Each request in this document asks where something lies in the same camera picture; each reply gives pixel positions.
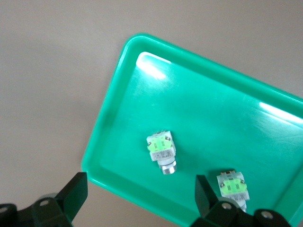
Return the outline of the green push button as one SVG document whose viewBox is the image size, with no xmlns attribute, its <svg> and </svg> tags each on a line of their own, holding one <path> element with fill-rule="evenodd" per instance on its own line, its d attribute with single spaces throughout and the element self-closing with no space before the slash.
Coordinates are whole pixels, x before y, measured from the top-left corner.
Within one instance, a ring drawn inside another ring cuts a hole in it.
<svg viewBox="0 0 303 227">
<path fill-rule="evenodd" d="M 170 131 L 160 131 L 146 138 L 151 160 L 157 162 L 164 175 L 176 172 L 176 147 Z"/>
<path fill-rule="evenodd" d="M 250 200 L 250 195 L 242 172 L 235 170 L 220 172 L 217 182 L 221 196 L 235 201 L 242 211 L 247 212 L 247 201 Z"/>
</svg>

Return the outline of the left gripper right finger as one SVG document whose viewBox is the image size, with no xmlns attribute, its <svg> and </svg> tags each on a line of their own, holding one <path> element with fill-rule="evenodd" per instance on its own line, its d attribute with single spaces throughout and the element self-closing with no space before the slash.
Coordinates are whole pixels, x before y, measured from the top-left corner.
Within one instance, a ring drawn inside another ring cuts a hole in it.
<svg viewBox="0 0 303 227">
<path fill-rule="evenodd" d="M 196 176 L 195 201 L 200 217 L 194 227 L 291 227 L 273 210 L 258 209 L 250 215 L 231 199 L 219 200 L 205 175 Z"/>
</svg>

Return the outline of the green plastic tray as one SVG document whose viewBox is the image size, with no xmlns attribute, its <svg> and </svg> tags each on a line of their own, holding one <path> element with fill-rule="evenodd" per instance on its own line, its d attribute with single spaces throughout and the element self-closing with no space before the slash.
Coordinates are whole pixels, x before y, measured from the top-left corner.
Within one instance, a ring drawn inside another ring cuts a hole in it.
<svg viewBox="0 0 303 227">
<path fill-rule="evenodd" d="M 170 131 L 177 170 L 164 175 L 146 138 Z M 125 43 L 82 170 L 88 179 L 188 227 L 199 215 L 196 175 L 219 193 L 222 171 L 242 172 L 247 212 L 303 219 L 303 99 L 147 34 Z"/>
</svg>

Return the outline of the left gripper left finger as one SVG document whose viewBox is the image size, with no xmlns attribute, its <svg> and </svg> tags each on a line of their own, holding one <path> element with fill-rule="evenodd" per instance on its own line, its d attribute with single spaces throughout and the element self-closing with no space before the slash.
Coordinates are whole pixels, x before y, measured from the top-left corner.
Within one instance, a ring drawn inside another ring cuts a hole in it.
<svg viewBox="0 0 303 227">
<path fill-rule="evenodd" d="M 78 172 L 57 194 L 44 195 L 25 209 L 0 204 L 0 227 L 73 227 L 87 196 L 87 173 Z"/>
</svg>

